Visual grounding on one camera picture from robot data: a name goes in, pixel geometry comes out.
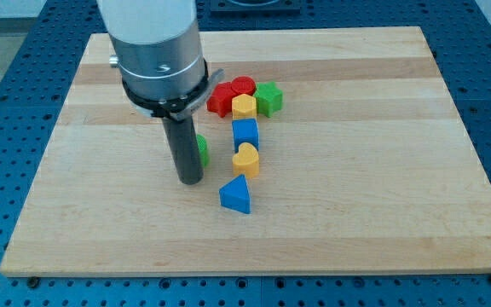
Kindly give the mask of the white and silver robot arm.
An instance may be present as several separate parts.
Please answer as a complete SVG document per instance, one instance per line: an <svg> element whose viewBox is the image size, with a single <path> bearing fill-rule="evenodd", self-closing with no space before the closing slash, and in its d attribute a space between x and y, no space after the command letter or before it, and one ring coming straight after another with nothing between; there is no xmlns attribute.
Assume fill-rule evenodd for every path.
<svg viewBox="0 0 491 307"><path fill-rule="evenodd" d="M123 86L151 117L188 119L224 72L208 72L194 0L98 0Z"/></svg>

